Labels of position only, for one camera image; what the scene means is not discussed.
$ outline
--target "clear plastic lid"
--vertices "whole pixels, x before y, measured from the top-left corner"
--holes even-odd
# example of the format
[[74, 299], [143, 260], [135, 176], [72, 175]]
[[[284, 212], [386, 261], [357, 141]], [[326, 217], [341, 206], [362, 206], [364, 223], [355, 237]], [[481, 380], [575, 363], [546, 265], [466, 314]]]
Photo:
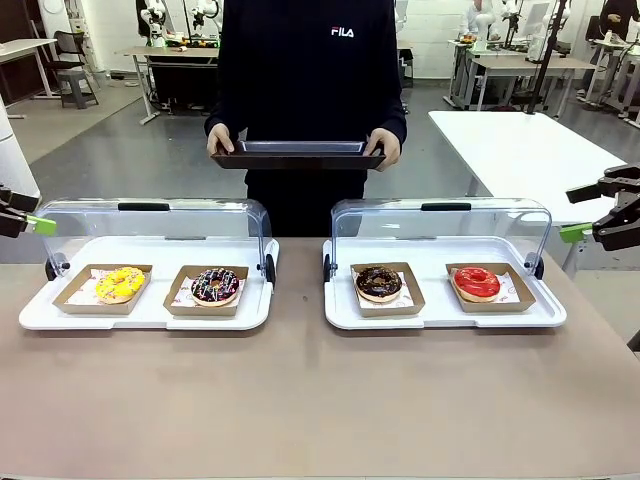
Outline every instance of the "clear plastic lid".
[[247, 200], [62, 200], [37, 216], [54, 220], [57, 231], [43, 237], [54, 276], [64, 275], [74, 255], [92, 240], [145, 237], [175, 241], [220, 239], [255, 248], [255, 264], [266, 275], [265, 248], [271, 237], [266, 210]]
[[353, 247], [361, 240], [389, 240], [382, 245], [393, 248], [396, 241], [460, 237], [504, 239], [517, 251], [526, 271], [539, 275], [551, 231], [549, 211], [526, 199], [347, 200], [334, 207], [332, 218], [331, 275], [340, 262], [340, 247], [347, 243]]

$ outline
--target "stool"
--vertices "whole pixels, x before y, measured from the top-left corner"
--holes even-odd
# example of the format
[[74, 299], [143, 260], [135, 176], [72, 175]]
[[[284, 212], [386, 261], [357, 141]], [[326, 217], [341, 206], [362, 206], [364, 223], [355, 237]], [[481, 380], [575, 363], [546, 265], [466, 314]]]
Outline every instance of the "stool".
[[[87, 101], [94, 101], [96, 102], [96, 105], [100, 105], [98, 99], [96, 98], [96, 94], [93, 92], [93, 88], [91, 88], [91, 84], [89, 83], [89, 79], [87, 79], [87, 75], [84, 70], [64, 70], [61, 72], [57, 72], [56, 77], [58, 78], [58, 83], [60, 84], [60, 99], [62, 100], [62, 108], [64, 108], [65, 102], [74, 102], [78, 109], [87, 108]], [[89, 87], [88, 92], [82, 91], [82, 88], [80, 87], [81, 80], [87, 82], [87, 86]], [[67, 82], [69, 84], [71, 93], [62, 92], [62, 82]]]

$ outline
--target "black tray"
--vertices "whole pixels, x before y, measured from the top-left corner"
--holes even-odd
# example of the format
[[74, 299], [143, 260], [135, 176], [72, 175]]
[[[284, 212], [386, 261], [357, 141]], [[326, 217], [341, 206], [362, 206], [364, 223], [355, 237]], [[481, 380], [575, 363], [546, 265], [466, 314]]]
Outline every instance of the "black tray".
[[370, 170], [384, 156], [364, 157], [364, 142], [236, 142], [231, 155], [215, 155], [222, 168], [250, 170]]

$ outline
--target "person holding black tray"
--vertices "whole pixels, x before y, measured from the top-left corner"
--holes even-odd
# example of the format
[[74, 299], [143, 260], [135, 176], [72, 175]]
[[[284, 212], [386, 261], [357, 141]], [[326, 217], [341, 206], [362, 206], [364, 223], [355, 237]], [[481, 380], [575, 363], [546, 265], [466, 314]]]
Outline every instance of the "person holding black tray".
[[[219, 101], [205, 123], [211, 156], [250, 141], [367, 141], [383, 171], [407, 125], [393, 0], [226, 0]], [[366, 170], [249, 170], [247, 197], [274, 236], [329, 237], [331, 209], [361, 199]]]

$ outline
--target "fila logo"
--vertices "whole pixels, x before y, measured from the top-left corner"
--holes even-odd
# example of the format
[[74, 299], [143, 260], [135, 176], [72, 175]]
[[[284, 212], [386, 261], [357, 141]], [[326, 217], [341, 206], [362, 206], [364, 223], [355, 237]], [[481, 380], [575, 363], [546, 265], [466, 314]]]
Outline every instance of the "fila logo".
[[336, 35], [338, 35], [339, 37], [349, 37], [349, 38], [355, 37], [352, 28], [350, 28], [349, 30], [346, 30], [344, 27], [333, 27], [331, 29], [331, 36], [335, 37]]

